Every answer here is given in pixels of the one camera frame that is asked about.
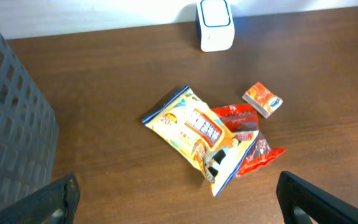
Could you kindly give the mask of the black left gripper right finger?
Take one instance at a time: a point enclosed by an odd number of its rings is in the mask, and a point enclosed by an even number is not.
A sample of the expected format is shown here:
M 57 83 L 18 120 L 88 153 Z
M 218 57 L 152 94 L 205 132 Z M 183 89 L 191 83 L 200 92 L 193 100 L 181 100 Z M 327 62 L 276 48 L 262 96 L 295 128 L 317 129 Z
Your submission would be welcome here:
M 280 173 L 276 195 L 286 224 L 358 224 L 358 208 L 289 171 Z

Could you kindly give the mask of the yellow snack bag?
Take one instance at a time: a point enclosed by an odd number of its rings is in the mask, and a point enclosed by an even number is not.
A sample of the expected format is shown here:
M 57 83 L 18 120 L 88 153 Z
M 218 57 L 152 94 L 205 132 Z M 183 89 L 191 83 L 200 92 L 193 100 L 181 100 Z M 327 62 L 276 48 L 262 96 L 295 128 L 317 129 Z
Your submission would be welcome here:
M 251 140 L 238 142 L 235 134 L 188 85 L 142 119 L 142 123 L 200 170 L 215 197 L 236 176 L 259 136 L 256 131 Z

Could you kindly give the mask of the orange Kleenex tissue pack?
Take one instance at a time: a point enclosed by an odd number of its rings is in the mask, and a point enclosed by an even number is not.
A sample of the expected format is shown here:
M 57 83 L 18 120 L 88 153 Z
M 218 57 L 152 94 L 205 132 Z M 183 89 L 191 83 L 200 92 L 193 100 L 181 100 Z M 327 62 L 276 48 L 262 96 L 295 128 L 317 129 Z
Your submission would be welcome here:
M 264 118 L 268 118 L 283 104 L 283 100 L 280 97 L 274 95 L 260 82 L 250 87 L 242 98 Z

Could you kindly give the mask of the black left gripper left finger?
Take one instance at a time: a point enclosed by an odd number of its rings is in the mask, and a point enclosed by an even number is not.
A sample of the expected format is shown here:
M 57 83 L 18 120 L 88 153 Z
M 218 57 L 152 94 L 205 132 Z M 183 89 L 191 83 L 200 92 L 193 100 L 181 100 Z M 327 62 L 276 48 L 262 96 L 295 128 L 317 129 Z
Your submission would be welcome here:
M 80 201 L 75 175 L 66 175 L 0 210 L 0 223 L 74 222 Z

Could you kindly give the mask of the red snack bag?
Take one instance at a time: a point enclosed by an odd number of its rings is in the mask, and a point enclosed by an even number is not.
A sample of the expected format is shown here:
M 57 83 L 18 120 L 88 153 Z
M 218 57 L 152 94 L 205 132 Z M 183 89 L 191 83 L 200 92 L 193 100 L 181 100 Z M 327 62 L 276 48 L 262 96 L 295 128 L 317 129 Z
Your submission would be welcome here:
M 238 142 L 251 140 L 255 137 L 256 131 L 259 131 L 255 144 L 250 147 L 237 171 L 237 178 L 266 166 L 286 151 L 282 147 L 270 147 L 260 130 L 257 111 L 251 105 L 228 105 L 213 108 L 212 111 L 235 134 Z

